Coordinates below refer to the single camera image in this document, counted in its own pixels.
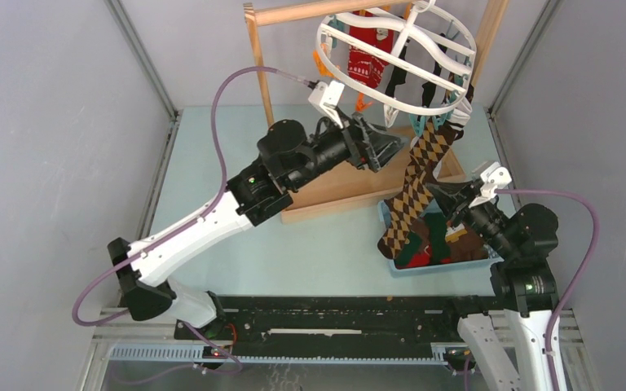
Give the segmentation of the white sock with black stripes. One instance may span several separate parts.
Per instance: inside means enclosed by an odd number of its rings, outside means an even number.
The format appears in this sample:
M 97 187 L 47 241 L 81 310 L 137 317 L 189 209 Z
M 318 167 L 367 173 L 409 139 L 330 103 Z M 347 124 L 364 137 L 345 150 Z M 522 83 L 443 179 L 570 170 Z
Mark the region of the white sock with black stripes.
M 470 121 L 473 108 L 468 98 L 463 98 L 449 113 L 446 122 L 454 127 L 463 129 Z

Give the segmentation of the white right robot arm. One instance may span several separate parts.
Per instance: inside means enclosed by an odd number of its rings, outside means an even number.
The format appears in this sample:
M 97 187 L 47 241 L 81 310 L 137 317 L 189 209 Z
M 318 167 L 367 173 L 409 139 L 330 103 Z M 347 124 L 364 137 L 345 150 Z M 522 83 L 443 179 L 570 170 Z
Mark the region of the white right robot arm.
M 558 289 L 548 255 L 558 246 L 558 216 L 542 204 L 526 204 L 507 217 L 487 201 L 473 206 L 480 181 L 428 186 L 450 222 L 463 224 L 478 234 L 499 256 L 491 265 L 491 285 L 514 326 L 518 369 L 527 389 L 564 390 L 558 374 L 558 324 L 554 310 Z

